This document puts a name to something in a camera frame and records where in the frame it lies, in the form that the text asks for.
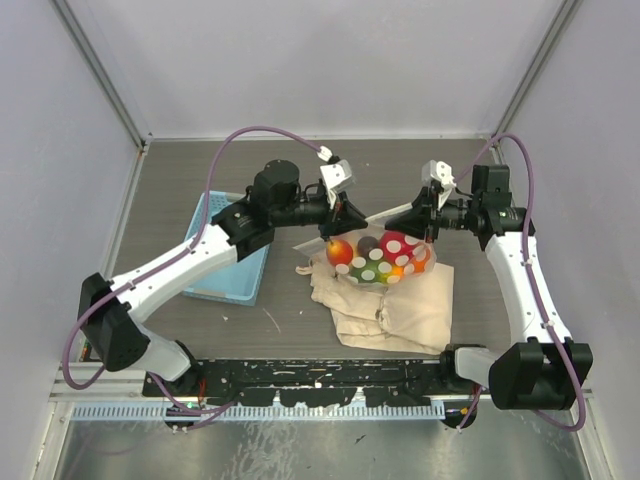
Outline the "dark purple fake plum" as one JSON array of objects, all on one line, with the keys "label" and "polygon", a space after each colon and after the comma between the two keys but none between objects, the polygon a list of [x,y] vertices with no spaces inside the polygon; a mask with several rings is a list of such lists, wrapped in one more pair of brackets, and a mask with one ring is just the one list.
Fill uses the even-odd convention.
[{"label": "dark purple fake plum", "polygon": [[362,236],[356,244],[356,251],[359,256],[367,257],[369,252],[378,246],[379,241],[376,237],[370,235]]}]

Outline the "red yellow fake pear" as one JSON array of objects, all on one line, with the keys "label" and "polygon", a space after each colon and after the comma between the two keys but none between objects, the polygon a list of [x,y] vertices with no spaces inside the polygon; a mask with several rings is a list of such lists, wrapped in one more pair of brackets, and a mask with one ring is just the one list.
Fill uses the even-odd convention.
[{"label": "red yellow fake pear", "polygon": [[343,239],[331,239],[326,244],[326,257],[333,266],[349,265],[354,257],[351,244]]}]

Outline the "orange fake fruit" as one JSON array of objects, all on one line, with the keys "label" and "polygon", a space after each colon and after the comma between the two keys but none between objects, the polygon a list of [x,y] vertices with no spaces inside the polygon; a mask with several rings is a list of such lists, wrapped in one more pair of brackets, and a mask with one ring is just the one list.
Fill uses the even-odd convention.
[{"label": "orange fake fruit", "polygon": [[394,258],[391,274],[400,278],[422,274],[427,270],[431,257],[431,250],[425,246],[402,252]]}]

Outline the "clear polka dot zip bag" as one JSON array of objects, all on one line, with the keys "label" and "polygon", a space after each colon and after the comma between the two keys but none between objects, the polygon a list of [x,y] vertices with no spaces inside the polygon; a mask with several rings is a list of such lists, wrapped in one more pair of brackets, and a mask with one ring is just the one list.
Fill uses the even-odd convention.
[{"label": "clear polka dot zip bag", "polygon": [[[335,236],[335,237],[331,237],[329,240],[331,239],[343,239],[348,241],[352,248],[353,248],[353,253],[354,253],[354,258],[356,257],[362,257],[359,256],[357,251],[356,251],[356,244],[358,242],[358,240],[362,237],[362,236],[374,236],[378,239],[378,241],[380,240],[381,236],[387,231],[384,228],[384,224],[387,220],[390,220],[392,217],[395,217],[396,215],[399,215],[401,213],[406,212],[408,209],[410,208],[409,204],[404,204],[401,205],[399,207],[395,207],[389,210],[385,210],[382,212],[379,212],[377,214],[374,214],[370,217],[367,218],[368,221],[368,227],[365,229],[361,229],[361,230],[355,230],[355,231],[351,231],[349,233],[343,234],[343,235],[339,235],[339,236]],[[365,289],[375,289],[375,288],[385,288],[385,287],[389,287],[392,285],[395,285],[405,279],[409,279],[409,278],[414,278],[417,277],[419,275],[422,274],[426,274],[430,271],[433,270],[435,263],[436,263],[436,254],[434,252],[434,249],[432,247],[432,245],[428,242],[426,242],[425,240],[418,240],[418,244],[416,245],[416,247],[419,246],[425,246],[428,247],[431,250],[431,261],[429,262],[429,265],[427,267],[427,270],[422,273],[422,274],[417,274],[417,275],[412,275],[412,276],[405,276],[403,278],[400,278],[398,276],[392,275],[388,278],[388,284],[387,285],[381,285],[381,284],[360,284],[356,281],[355,278],[351,277],[349,275],[349,270],[350,270],[350,264],[349,265],[338,265],[338,266],[333,266],[329,263],[327,257],[326,257],[326,244],[329,240],[322,240],[321,238],[315,238],[313,240],[309,240],[306,242],[303,242],[297,246],[294,247],[294,249],[296,251],[298,251],[299,253],[309,257],[309,259],[311,260],[312,263],[319,263],[321,265],[323,265],[324,267],[326,267],[329,271],[329,273],[331,275],[333,275],[334,277],[338,278],[338,279],[342,279],[342,280],[346,280],[351,282],[352,284],[358,286],[358,287],[362,287]],[[380,249],[380,247],[378,246],[376,249],[371,250],[369,252],[369,255],[367,257],[364,257],[366,259],[371,259],[371,260],[384,260],[383,258],[383,252]]]}]

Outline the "red fake apple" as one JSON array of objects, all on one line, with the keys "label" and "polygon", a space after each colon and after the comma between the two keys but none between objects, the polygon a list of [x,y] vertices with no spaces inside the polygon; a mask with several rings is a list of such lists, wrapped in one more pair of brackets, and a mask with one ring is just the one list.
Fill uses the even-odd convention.
[{"label": "red fake apple", "polygon": [[416,238],[396,231],[386,231],[379,240],[383,258],[394,266],[406,265],[417,244]]}]

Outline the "green fake fruit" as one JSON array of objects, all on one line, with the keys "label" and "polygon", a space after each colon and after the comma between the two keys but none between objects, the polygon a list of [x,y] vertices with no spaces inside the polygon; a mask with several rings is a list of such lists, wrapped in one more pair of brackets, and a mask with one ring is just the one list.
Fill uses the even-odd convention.
[{"label": "green fake fruit", "polygon": [[349,275],[360,284],[387,285],[392,270],[392,265],[382,259],[371,260],[356,257],[350,264]]}]

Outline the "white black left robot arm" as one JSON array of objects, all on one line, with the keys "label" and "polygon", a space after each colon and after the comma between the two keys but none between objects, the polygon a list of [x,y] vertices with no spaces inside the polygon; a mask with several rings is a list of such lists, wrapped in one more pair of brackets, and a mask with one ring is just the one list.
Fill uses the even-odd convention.
[{"label": "white black left robot arm", "polygon": [[294,163],[270,161],[245,196],[207,219],[201,232],[111,280],[99,273],[87,277],[78,321],[104,370],[142,369],[178,396],[194,393],[200,372],[187,347],[148,330],[144,322],[186,287],[269,245],[278,228],[315,225],[327,240],[367,227],[346,194],[353,182],[349,163],[334,157],[320,172],[313,194],[307,194]]}]

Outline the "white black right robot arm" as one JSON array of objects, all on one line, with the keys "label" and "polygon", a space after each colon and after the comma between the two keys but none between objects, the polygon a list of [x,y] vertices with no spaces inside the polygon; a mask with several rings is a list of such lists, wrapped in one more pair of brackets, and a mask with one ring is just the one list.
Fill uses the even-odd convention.
[{"label": "white black right robot arm", "polygon": [[440,356],[438,379],[459,394],[473,382],[489,390],[501,410],[568,410],[593,364],[591,349],[577,343],[562,322],[542,274],[535,229],[527,209],[512,204],[510,170],[476,165],[471,195],[451,199],[451,167],[431,160],[408,211],[386,229],[434,241],[442,230],[471,232],[489,260],[506,307],[511,346],[494,353],[480,345],[450,345]]}]

